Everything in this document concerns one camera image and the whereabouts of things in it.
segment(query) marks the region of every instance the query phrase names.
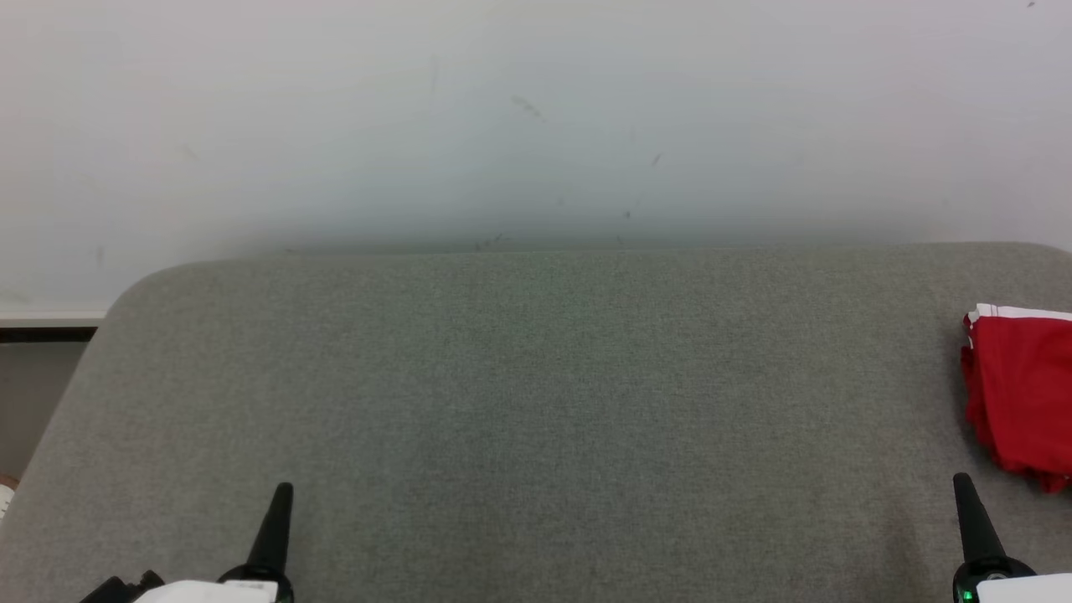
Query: gray sofa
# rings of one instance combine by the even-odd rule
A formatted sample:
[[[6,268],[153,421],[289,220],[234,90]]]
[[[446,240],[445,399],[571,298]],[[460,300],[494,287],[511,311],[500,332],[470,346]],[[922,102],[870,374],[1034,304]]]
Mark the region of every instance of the gray sofa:
[[[0,597],[214,579],[295,484],[297,600],[947,601],[951,477],[1072,570],[1072,504],[963,418],[978,302],[1072,310],[1014,244],[285,258],[126,292],[0,527]]]

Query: baseboard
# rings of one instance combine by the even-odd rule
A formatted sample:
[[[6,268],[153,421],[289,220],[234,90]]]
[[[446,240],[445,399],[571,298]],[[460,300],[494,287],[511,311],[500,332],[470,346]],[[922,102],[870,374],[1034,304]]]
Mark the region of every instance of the baseboard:
[[[104,312],[0,312],[0,328],[98,327]]]

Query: white stripe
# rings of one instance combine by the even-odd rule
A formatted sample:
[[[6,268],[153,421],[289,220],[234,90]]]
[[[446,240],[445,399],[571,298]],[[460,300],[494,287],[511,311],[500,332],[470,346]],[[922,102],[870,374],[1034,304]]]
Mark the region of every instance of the white stripe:
[[[1054,312],[1052,310],[1032,310],[1030,308],[1014,308],[1013,306],[995,306],[993,304],[978,304],[976,312],[968,312],[968,320],[974,323],[978,317],[992,317],[999,319],[1053,319],[1055,321],[1072,322],[1072,313]]]

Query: white robot part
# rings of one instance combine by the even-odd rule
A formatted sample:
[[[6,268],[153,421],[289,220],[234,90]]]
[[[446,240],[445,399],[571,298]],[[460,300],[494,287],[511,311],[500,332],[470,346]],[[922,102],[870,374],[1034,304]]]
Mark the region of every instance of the white robot part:
[[[180,580],[146,591],[136,603],[273,603],[278,588],[273,582]]]
[[[1072,601],[1072,574],[1046,574],[979,583],[979,603]]]

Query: red fabric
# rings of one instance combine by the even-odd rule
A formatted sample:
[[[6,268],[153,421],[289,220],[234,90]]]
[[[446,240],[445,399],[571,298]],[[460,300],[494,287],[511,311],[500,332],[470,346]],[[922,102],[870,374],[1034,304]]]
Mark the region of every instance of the red fabric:
[[[968,421],[1008,471],[1038,479],[1047,492],[1072,475],[1072,322],[981,317],[961,367]]]

